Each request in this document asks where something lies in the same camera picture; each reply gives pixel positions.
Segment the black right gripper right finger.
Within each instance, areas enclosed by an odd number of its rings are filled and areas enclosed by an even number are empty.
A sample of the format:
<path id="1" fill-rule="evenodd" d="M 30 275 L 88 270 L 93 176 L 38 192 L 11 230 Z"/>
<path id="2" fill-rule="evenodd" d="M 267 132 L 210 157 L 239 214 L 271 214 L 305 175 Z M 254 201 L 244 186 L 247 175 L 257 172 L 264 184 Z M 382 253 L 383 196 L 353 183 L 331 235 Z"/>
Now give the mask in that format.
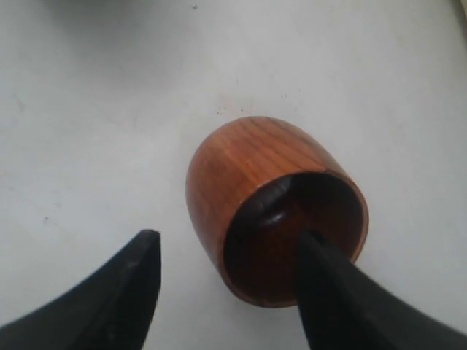
<path id="1" fill-rule="evenodd" d="M 297 301 L 311 349 L 466 348 L 466 335 L 389 293 L 316 231 L 298 238 Z"/>

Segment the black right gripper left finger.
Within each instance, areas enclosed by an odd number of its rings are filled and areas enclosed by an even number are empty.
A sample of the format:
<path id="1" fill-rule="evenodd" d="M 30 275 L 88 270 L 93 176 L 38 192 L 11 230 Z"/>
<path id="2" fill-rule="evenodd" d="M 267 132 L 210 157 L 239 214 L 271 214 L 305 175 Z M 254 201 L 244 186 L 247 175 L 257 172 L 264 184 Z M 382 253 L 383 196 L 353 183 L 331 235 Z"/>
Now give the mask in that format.
<path id="1" fill-rule="evenodd" d="M 142 349 L 160 285 L 160 234 L 142 230 L 84 281 L 1 327 L 1 348 Z"/>

